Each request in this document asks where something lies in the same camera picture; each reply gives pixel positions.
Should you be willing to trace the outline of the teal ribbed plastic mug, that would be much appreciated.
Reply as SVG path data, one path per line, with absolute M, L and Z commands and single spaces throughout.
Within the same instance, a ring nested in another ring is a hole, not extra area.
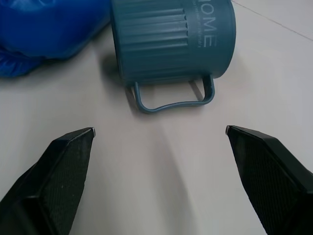
M 119 74 L 132 87 L 139 110 L 156 113 L 202 106 L 215 95 L 213 80 L 231 62 L 236 19 L 231 0 L 111 0 Z M 154 109 L 143 105 L 140 86 L 200 78 L 204 98 Z

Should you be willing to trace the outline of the blue plastic bag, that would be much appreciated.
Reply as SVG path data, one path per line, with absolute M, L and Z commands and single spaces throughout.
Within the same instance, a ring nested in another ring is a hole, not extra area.
M 0 0 L 0 77 L 79 53 L 110 22 L 110 0 Z

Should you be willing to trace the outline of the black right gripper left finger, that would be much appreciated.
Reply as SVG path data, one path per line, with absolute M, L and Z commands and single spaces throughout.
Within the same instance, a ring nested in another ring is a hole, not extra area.
M 88 127 L 50 143 L 0 201 L 0 235 L 69 235 L 94 137 Z

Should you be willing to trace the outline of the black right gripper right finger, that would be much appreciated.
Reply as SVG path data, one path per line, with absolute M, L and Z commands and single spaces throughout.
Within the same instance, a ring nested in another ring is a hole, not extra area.
M 275 137 L 234 125 L 225 133 L 267 235 L 313 235 L 313 173 Z

